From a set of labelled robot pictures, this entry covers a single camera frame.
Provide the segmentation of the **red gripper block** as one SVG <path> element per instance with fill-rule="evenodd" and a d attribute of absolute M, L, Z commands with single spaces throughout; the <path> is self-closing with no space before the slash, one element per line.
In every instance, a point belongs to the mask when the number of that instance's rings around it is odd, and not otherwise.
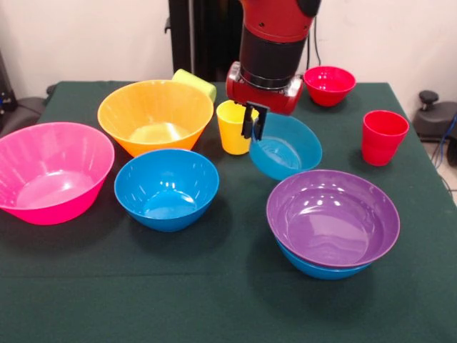
<path fill-rule="evenodd" d="M 282 89 L 263 89 L 250 84 L 242 76 L 242 68 L 239 61 L 232 63 L 226 77 L 226 94 L 230 100 L 245 106 L 241 135 L 250 139 L 261 140 L 266 122 L 267 108 L 273 113 L 291 115 L 296 108 L 303 91 L 303 77 L 294 76 L 288 85 Z M 253 105 L 248 102 L 259 104 L 267 108 L 256 108 L 257 119 L 253 124 Z"/>

